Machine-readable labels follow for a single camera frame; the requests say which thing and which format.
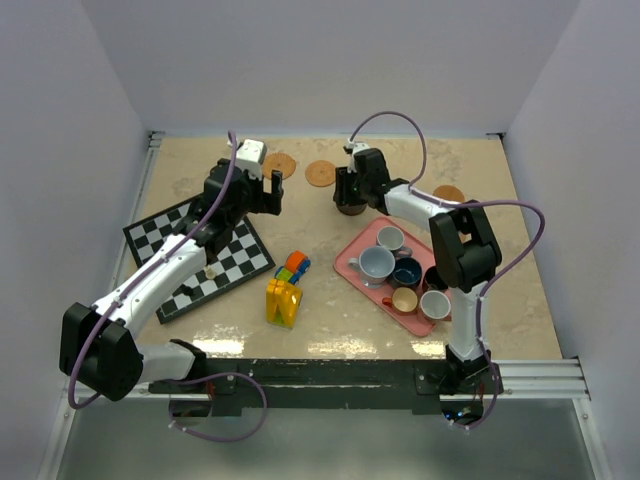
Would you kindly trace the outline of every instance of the white mug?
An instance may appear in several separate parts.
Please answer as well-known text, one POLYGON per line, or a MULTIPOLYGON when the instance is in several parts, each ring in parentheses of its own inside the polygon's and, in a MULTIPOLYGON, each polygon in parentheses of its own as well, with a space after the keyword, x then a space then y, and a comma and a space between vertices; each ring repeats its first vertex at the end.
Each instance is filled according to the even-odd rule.
POLYGON ((438 290, 429 290, 420 298, 420 311, 431 321, 451 319, 451 301, 438 290))
POLYGON ((398 227, 382 227, 376 236, 376 243, 389 250, 396 257, 413 255, 413 250, 404 245, 404 233, 398 227))
POLYGON ((380 288, 396 265, 389 250, 380 246, 365 248, 358 258, 349 259, 349 267, 360 273, 360 280, 368 288, 380 288))

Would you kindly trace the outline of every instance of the pink tray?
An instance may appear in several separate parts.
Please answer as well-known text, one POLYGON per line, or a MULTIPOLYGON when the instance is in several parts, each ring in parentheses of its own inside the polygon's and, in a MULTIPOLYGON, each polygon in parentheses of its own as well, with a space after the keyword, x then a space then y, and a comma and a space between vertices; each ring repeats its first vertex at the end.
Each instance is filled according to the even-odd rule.
POLYGON ((369 225, 367 225, 367 227, 362 232, 360 232, 358 236, 345 247, 344 250, 342 250, 338 254, 335 262, 333 263, 333 267, 340 275, 346 278, 349 283, 351 283, 351 285, 364 293, 386 313, 395 318, 400 325, 402 325, 404 328, 418 337, 426 337, 435 328, 435 324, 425 319, 421 313, 400 315, 391 310, 390 307, 382 305, 382 299, 384 297, 390 297, 393 293, 393 288, 391 287, 391 285, 385 284, 384 286, 375 290, 367 288, 360 281, 358 272, 349 268, 348 265, 350 258, 357 258, 358 256, 360 256, 360 252, 362 252, 362 250, 375 245, 378 231, 380 231, 382 227, 387 227, 389 225, 398 227, 400 230, 402 230, 402 232, 404 233, 405 245, 413 250, 413 258, 420 262, 420 265, 422 266, 422 276, 424 277, 424 272, 426 272, 429 267, 432 267, 436 264, 436 261, 433 258, 432 250, 430 248, 427 248, 413 235, 405 231, 402 227, 400 227, 400 225, 397 225, 396 223, 389 220, 387 217, 378 217, 369 225))

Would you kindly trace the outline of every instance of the tabletop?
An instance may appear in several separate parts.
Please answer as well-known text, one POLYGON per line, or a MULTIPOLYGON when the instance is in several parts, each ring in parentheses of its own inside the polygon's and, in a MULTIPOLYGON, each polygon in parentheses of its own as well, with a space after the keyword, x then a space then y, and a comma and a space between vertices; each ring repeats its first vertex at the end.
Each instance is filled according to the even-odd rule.
MULTIPOLYGON (((450 324, 440 323, 429 336, 415 337, 333 268, 336 255, 380 215, 367 209, 355 217, 345 216, 332 201, 333 185, 318 188, 305 178, 305 168, 315 160, 346 165, 344 139, 251 138, 264 141, 269 153, 284 152, 296 161, 294 174, 283 182, 281 215, 249 215, 276 266, 284 265, 295 250, 311 259, 311 268, 299 284, 304 302, 295 327, 287 330, 266 321, 266 286, 272 271, 166 325, 150 319, 139 343, 161 344, 180 338, 211 357, 442 358, 450 324)), ((419 172, 417 139, 363 140, 384 153, 392 178, 410 180, 419 172)), ((421 190, 433 192, 448 184, 457 186, 467 199, 517 198, 498 139, 429 139, 427 145, 427 172, 416 184, 421 190)), ((163 139, 141 218, 200 193, 211 167, 229 154, 222 137, 163 139)), ((269 188, 265 179, 265 189, 269 188)), ((506 265, 529 242, 522 212, 500 206, 488 208, 487 215, 502 249, 502 265, 506 265)), ((428 232, 401 219, 394 221, 430 246, 428 232)), ((130 273, 134 270, 131 260, 130 273)), ((492 288, 488 337, 498 359, 561 358, 533 255, 492 288)))

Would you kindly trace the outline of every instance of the round wooden coaster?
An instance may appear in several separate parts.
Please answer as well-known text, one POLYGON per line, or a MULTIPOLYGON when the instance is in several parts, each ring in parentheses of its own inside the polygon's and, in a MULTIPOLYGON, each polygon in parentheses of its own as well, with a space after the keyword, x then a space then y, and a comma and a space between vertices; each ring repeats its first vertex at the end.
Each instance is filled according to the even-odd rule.
POLYGON ((327 160, 317 160, 307 167, 304 176, 314 187, 328 187, 336 181, 336 166, 327 160))
POLYGON ((433 194, 436 197, 450 202, 464 203, 465 201, 464 193, 453 185, 440 185, 433 191, 433 194))
POLYGON ((271 172, 282 172, 282 178, 289 178, 296 171, 296 161, 286 153, 272 153, 267 155, 262 164, 262 173, 271 180, 271 172))

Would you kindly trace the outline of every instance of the chessboard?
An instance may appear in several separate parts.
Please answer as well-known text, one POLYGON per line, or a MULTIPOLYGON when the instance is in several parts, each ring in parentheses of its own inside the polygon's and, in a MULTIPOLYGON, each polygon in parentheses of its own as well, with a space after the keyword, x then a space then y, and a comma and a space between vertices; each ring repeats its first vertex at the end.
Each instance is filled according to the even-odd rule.
MULTIPOLYGON (((127 245, 138 268, 160 250, 195 198, 124 228, 127 245)), ((175 320, 274 266, 271 255, 245 217, 234 229, 231 243, 210 265, 216 273, 215 278, 208 279, 204 270, 188 278, 157 310, 158 320, 162 324, 175 320)))

